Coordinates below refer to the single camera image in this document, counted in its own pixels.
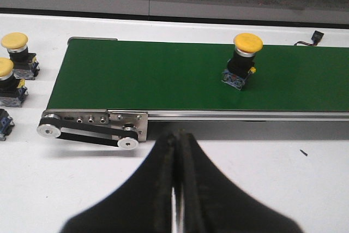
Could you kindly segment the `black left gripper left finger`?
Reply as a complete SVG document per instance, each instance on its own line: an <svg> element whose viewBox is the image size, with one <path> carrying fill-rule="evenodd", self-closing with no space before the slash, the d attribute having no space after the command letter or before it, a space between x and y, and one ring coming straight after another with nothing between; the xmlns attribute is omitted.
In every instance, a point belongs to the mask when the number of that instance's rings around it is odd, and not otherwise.
<svg viewBox="0 0 349 233"><path fill-rule="evenodd" d="M70 218L62 232L171 232L176 138L163 135L111 195Z"/></svg>

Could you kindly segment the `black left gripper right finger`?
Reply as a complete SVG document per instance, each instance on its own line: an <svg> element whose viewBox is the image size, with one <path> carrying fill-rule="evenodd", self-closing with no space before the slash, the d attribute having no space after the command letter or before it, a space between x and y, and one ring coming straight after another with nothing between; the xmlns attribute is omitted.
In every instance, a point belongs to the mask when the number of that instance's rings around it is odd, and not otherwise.
<svg viewBox="0 0 349 233"><path fill-rule="evenodd" d="M192 134L180 135L177 152L184 232L301 232L292 219L231 182Z"/></svg>

